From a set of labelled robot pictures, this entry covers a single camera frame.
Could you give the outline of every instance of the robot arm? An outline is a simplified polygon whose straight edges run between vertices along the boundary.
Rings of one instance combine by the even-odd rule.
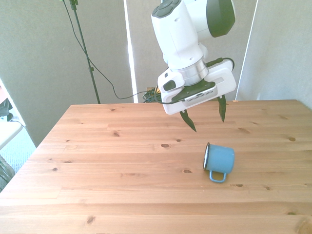
[[[208,51],[199,43],[227,34],[234,22],[231,0],[166,0],[153,11],[155,35],[169,67],[158,77],[166,113],[184,111],[236,88],[231,61],[207,68]]]

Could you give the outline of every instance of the light stand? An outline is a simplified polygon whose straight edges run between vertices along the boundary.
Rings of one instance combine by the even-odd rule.
[[[74,11],[75,16],[76,16],[76,21],[77,21],[78,28],[79,28],[79,32],[80,32],[80,36],[81,36],[81,40],[82,40],[83,49],[84,49],[84,52],[85,52],[86,57],[87,57],[87,60],[88,60],[89,72],[90,72],[90,75],[91,75],[91,79],[92,79],[94,91],[95,91],[95,94],[96,94],[96,96],[97,96],[97,103],[98,103],[98,104],[101,104],[101,103],[100,103],[100,100],[99,100],[99,96],[98,96],[98,89],[97,89],[96,82],[95,82],[94,76],[93,76],[94,68],[93,68],[93,67],[91,66],[91,64],[90,64],[90,59],[89,59],[89,56],[88,56],[88,52],[87,52],[86,45],[85,45],[85,43],[84,43],[84,39],[83,39],[83,35],[82,35],[82,30],[81,30],[80,23],[79,23],[79,19],[78,19],[78,15],[77,15],[77,8],[76,8],[76,5],[78,5],[78,0],[69,0],[69,2],[70,2],[70,5],[71,5],[71,7],[72,7],[72,10]]]

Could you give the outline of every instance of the white wall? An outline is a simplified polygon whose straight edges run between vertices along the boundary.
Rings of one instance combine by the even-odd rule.
[[[311,0],[259,0],[238,100],[297,99],[312,109],[311,12]]]
[[[78,2],[90,58],[120,96],[130,96],[123,0]],[[0,1],[0,78],[36,146],[71,104],[97,102],[86,57],[59,0]],[[118,100],[99,73],[95,72],[95,78],[102,103],[133,101]]]
[[[232,30],[225,36],[208,39],[202,43],[208,48],[210,60],[219,57],[234,59],[233,74],[238,84],[256,0],[233,0],[233,2],[236,22]],[[138,91],[155,87],[158,76],[168,67],[163,61],[151,21],[151,14],[159,4],[160,0],[127,1]],[[227,100],[233,100],[235,94],[236,90],[227,94]]]

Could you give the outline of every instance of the wooden table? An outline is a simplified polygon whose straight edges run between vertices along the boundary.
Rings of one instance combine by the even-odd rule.
[[[300,102],[73,105],[0,194],[0,233],[311,234],[312,113]],[[234,148],[222,183],[206,143]]]

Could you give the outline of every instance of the wood knot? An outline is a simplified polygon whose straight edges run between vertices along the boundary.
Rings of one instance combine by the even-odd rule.
[[[170,145],[169,144],[161,144],[161,147],[168,148],[168,147],[170,147]]]
[[[282,115],[278,115],[281,119],[288,119],[287,117],[285,116],[282,116]]]
[[[192,173],[192,171],[188,170],[188,169],[184,169],[183,170],[184,173]]]
[[[311,218],[307,218],[303,221],[301,221],[298,230],[296,232],[297,234],[311,234],[312,233],[312,220]]]
[[[139,173],[126,173],[124,174],[126,177],[140,177]]]
[[[247,130],[247,129],[245,129],[245,128],[238,128],[239,130],[241,130],[242,132],[244,132],[244,133],[247,133],[247,134],[249,134],[250,132]]]
[[[87,224],[93,223],[95,219],[96,219],[95,216],[90,216],[90,217],[88,217],[88,219],[87,219]]]

